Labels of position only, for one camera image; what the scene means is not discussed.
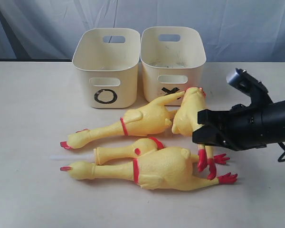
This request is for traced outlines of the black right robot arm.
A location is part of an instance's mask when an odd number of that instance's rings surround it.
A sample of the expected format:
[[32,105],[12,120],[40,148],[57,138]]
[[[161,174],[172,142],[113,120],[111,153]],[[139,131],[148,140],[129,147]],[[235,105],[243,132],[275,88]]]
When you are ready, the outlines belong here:
[[285,142],[285,100],[265,106],[237,104],[227,111],[202,110],[197,114],[201,128],[192,141],[244,151]]

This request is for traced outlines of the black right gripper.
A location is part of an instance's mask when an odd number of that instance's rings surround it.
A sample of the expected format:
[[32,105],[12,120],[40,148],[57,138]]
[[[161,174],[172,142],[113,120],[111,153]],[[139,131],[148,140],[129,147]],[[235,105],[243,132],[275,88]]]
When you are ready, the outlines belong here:
[[258,106],[236,105],[224,111],[201,110],[198,124],[204,125],[192,133],[192,142],[225,147],[234,151],[264,148],[269,144],[263,124],[263,113],[269,104]]

